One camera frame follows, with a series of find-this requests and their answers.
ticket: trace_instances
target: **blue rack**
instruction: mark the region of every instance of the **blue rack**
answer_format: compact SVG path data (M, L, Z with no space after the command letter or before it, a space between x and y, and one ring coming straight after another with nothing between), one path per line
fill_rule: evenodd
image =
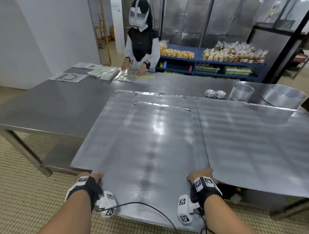
M179 45L172 45L168 44L169 49L175 49L180 51L190 51L194 53L194 59L185 59L185 58L177 58L177 57L169 57L169 56L161 56L160 61L156 67L157 71L173 71L179 73L185 73L188 75L205 75L205 76L218 76L218 77L229 77L229 78L236 78L242 79L246 81L253 81L257 83L261 83L266 75L268 66L264 63L229 63L229 62L215 62L215 61L205 61L203 60L203 51L204 48L196 48L196 47L187 47L187 46L179 46ZM162 68L159 66L160 62L167 61L167 65L169 66L169 60L181 60L181 63L187 62L187 66L178 66L177 68L167 67ZM209 63L209 64L216 64L216 65L230 65L230 66L243 66L243 67L250 67L253 73L249 76L241 76L241 75L230 75L230 74L220 74L220 73L205 73L205 72L197 72L195 71L196 66L198 63ZM192 71L190 72L189 69L186 70L190 65L193 66Z

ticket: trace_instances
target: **person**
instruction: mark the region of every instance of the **person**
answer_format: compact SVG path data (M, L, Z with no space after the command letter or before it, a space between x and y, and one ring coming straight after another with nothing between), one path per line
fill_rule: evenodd
M202 176L212 178L211 168L191 172L187 180L192 183ZM95 183L104 176L104 173L89 174L83 172L80 178L89 176ZM91 231L92 201L86 190L76 190L71 193L64 205L57 211L51 220L43 226L38 234L89 234ZM215 234L256 234L256 232L241 220L218 195L210 195L204 203L205 220L207 227Z
M131 4L122 70L138 70L138 76L146 71L155 71L160 58L159 34L152 29L151 3L149 0L134 0Z

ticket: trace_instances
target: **yellow tile floor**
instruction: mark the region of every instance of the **yellow tile floor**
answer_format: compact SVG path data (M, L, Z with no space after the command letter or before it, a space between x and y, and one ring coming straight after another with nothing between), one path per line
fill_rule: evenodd
M18 133L36 152L44 155L57 139ZM36 233L64 202L75 176L54 173L45 177L10 143L0 136L0 233ZM304 211L283 221L273 221L267 211L231 205L231 208L259 234L309 233L309 212ZM121 217L103 219L92 215L93 234L102 233L192 233L137 222Z

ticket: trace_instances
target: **black cord on paper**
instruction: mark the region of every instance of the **black cord on paper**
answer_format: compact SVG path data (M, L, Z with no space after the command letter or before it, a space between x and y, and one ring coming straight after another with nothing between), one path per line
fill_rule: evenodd
M148 205L148 204L143 203L143 202L128 202L128 203L124 203L124 204L121 204L121 205L118 205L118 206L110 207L110 208L108 208L108 209L98 209L97 211L99 211L99 212L107 211L107 210L115 209L115 208L117 208L117 207L125 206L125 205L128 205L128 204L142 204L142 205L145 205L145 206L148 206L148 207L153 208L154 210L156 210L157 212L159 212L160 214L162 214L165 218L167 218L168 221L170 221L170 223L173 225L174 229L177 230L176 227L175 227L175 225L172 223L172 221L171 221L165 214L163 214L161 211L159 211L158 209L154 208L153 206Z

